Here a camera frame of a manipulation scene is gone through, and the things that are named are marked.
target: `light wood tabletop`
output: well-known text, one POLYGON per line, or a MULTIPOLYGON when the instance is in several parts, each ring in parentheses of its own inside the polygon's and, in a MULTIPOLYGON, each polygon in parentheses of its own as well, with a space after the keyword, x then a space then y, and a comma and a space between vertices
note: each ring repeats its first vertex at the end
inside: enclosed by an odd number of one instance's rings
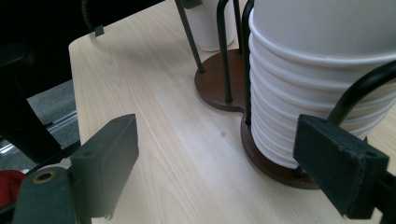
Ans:
MULTIPOLYGON (((246 1, 241 1, 241 8, 246 1)), ((202 102, 196 64, 174 1, 85 35, 70 47, 81 143, 108 121, 136 114, 140 156, 114 217, 94 223, 378 223, 340 217, 320 190, 264 175, 242 147, 242 114, 202 102)), ((200 51, 204 61, 213 53, 200 51)), ((369 135, 391 156, 396 111, 369 135)))

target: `gray floor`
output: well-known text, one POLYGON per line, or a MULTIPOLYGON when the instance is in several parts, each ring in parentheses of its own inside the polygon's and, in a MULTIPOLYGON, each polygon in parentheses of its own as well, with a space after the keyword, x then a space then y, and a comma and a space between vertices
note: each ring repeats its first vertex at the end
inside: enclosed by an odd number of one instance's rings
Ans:
MULTIPOLYGON (((64 118, 76 111, 76 101, 72 81, 39 93, 28 99, 29 104, 43 124, 64 118)), ((79 140, 78 123, 76 120, 68 122, 61 129, 52 133, 62 148, 68 147, 79 140)), ((0 147, 7 142, 0 142, 0 147)), ((35 164, 17 149, 0 155, 0 170, 25 170, 31 169, 35 164)))

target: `stack of white cups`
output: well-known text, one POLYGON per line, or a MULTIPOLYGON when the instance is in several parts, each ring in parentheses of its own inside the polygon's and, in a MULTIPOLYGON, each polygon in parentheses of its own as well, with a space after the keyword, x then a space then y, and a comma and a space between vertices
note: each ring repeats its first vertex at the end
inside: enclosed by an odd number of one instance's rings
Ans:
MULTIPOLYGON (((297 119, 326 119, 360 77, 396 60, 396 1, 256 1, 251 35, 251 131, 261 153, 294 169, 297 119)), ((396 84, 364 98, 342 128, 365 138, 395 104, 396 84)))

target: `red fabric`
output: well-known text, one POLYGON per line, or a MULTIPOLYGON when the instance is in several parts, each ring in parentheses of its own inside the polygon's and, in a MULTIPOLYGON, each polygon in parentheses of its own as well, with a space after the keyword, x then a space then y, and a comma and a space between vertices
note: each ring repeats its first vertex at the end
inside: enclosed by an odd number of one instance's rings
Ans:
POLYGON ((25 177, 19 171, 0 171, 0 207, 17 201, 18 190, 25 177))

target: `brown wooden base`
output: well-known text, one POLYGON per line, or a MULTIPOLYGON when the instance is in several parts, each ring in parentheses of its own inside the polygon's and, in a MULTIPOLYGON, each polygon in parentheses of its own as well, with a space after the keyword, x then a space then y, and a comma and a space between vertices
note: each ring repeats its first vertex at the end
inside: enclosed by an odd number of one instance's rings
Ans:
MULTIPOLYGON (((221 67, 220 54, 215 54, 204 61, 205 72, 195 74, 195 87, 199 96, 207 104, 224 111, 245 112, 245 79, 243 72, 242 54, 238 49, 228 51, 230 62, 230 79, 233 101, 229 104, 225 102, 224 78, 221 67)), ((265 156, 257 148, 251 135, 250 126, 245 123, 245 116, 241 122, 241 137, 244 150, 248 158, 263 173, 272 177, 282 184, 298 189, 318 189, 313 180, 305 175, 301 178, 295 177, 291 169, 277 165, 265 156)))

